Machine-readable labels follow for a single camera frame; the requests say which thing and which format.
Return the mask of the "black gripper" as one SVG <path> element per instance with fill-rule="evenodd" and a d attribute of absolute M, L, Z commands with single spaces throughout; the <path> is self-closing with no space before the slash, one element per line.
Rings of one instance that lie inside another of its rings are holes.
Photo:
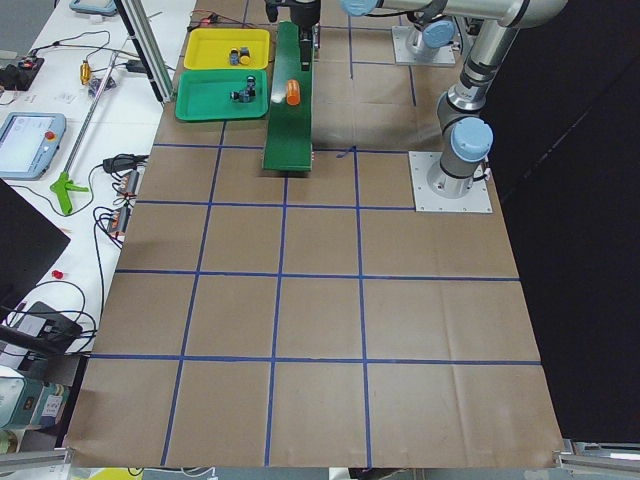
<path fill-rule="evenodd" d="M 275 23 L 279 8 L 290 10 L 290 20 L 298 26 L 298 45 L 302 70 L 311 67 L 311 27 L 318 24 L 321 14 L 321 1 L 309 0 L 265 0 L 265 12 L 268 20 Z"/>

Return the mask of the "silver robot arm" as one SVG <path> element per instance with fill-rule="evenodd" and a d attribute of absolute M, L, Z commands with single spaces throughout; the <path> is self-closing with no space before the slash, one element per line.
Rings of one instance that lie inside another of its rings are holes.
<path fill-rule="evenodd" d="M 428 20 L 442 14 L 484 21 L 467 61 L 483 67 L 500 67 L 521 29 L 543 25 L 558 15 L 565 1 L 341 1 L 352 17 L 364 17 L 376 9 L 419 12 Z"/>
<path fill-rule="evenodd" d="M 465 57 L 459 80 L 438 100 L 443 152 L 427 182 L 437 195 L 457 199 L 474 184 L 474 172 L 493 143 L 490 126 L 479 119 L 487 92 L 521 29 L 540 26 L 557 16 L 564 1 L 378 1 L 390 10 L 418 10 L 429 18 L 443 13 L 483 21 Z"/>

